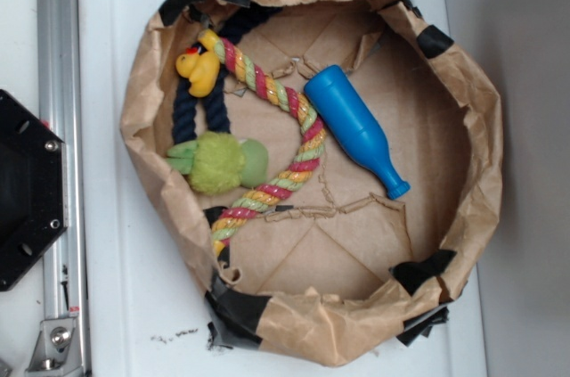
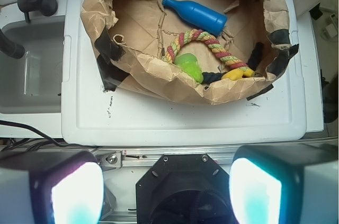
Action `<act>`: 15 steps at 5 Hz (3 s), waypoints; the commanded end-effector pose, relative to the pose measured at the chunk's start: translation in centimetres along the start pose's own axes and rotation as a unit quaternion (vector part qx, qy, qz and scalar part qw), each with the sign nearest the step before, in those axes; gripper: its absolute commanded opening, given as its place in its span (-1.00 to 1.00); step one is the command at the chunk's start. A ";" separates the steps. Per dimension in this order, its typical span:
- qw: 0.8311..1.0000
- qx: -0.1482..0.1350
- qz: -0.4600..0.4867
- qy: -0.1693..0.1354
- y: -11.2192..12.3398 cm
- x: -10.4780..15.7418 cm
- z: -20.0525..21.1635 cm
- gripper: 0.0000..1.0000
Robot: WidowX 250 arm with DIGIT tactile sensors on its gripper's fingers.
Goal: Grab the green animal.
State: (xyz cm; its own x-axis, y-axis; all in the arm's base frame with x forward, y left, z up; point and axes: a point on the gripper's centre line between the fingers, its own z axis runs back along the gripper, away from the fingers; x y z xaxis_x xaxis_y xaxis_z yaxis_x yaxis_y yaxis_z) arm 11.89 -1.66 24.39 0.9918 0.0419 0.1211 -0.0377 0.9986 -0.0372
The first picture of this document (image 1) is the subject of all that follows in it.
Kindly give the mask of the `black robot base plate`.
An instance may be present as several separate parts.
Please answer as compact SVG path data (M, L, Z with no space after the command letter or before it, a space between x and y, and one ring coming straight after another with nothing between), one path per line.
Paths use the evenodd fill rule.
M1 92L1 291L19 280L66 229L63 141Z

